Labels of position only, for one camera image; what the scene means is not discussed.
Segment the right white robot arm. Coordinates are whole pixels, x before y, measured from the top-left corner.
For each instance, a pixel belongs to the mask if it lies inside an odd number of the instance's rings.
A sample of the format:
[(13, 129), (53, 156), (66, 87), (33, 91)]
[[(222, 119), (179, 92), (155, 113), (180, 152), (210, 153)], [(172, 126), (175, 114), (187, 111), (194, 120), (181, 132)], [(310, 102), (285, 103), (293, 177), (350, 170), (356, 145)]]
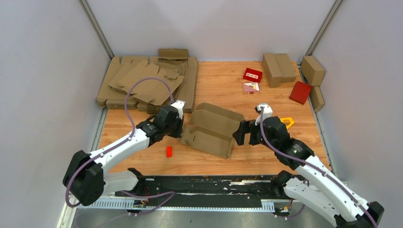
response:
[(250, 134), (250, 145), (267, 146), (282, 164), (304, 178), (300, 180), (287, 171), (281, 171), (271, 185), (275, 197), (281, 199), (287, 196), (302, 202), (335, 228), (379, 226), (383, 206), (377, 201), (368, 202), (350, 190), (305, 143), (289, 135), (285, 124), (277, 116), (263, 121), (241, 121), (233, 133), (238, 145), (244, 144), (247, 133)]

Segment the brown cardboard box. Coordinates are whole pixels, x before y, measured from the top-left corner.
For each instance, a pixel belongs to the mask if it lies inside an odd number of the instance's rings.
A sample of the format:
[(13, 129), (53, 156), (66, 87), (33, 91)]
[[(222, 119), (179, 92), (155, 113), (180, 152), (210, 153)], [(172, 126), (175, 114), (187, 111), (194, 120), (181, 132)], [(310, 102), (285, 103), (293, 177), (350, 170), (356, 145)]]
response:
[(180, 142), (194, 149), (227, 159), (243, 114), (203, 102), (192, 113), (190, 124), (183, 126)]

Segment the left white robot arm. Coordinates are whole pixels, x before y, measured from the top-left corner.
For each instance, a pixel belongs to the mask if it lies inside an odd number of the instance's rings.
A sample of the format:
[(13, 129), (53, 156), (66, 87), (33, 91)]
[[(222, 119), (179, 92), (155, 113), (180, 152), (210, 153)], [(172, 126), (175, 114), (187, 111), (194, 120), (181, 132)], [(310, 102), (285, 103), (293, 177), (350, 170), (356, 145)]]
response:
[(130, 155), (147, 149), (160, 142), (165, 136), (179, 138), (184, 122), (185, 102), (175, 101), (164, 106), (159, 113), (135, 126), (121, 139), (110, 145), (86, 153), (76, 152), (62, 180), (67, 189), (66, 196), (72, 194), (78, 203), (89, 206), (103, 194), (128, 190), (134, 196), (145, 192), (145, 182), (131, 171), (109, 173), (117, 164)]

